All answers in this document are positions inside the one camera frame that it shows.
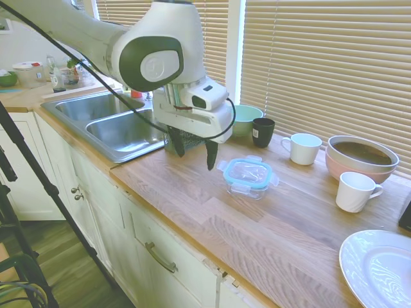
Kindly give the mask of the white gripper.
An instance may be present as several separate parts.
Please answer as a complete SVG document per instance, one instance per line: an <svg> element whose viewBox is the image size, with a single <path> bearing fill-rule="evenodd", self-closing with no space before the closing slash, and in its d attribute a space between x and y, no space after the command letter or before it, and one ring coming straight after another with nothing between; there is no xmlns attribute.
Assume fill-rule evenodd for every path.
<svg viewBox="0 0 411 308"><path fill-rule="evenodd" d="M218 143L222 144L232 135L233 111L228 102L222 103L212 111L192 108L191 110L177 110L166 98L164 89L153 92L153 112L158 122L168 126L168 135L179 157L185 155L184 144L180 130L201 138L218 135L217 138L206 140L207 169L214 168Z"/></svg>

